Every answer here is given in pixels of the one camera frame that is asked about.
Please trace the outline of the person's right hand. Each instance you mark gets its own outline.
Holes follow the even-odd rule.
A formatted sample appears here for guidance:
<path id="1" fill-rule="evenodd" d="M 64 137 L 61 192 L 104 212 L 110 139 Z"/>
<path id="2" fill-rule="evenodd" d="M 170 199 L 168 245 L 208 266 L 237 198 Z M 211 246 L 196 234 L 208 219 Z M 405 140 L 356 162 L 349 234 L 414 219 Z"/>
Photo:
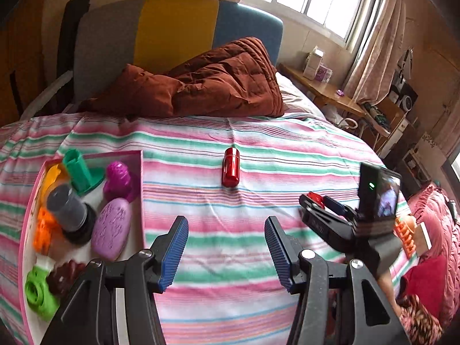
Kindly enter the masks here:
<path id="1" fill-rule="evenodd" d="M 377 283 L 380 289 L 385 294 L 386 298 L 388 299 L 388 302 L 390 303 L 397 317 L 400 320 L 402 320 L 405 316 L 407 316 L 409 301 L 407 300 L 407 298 L 404 298 L 400 301 L 397 301 L 395 299 L 390 270 L 387 270 L 386 272 L 382 273 L 377 278 Z"/>

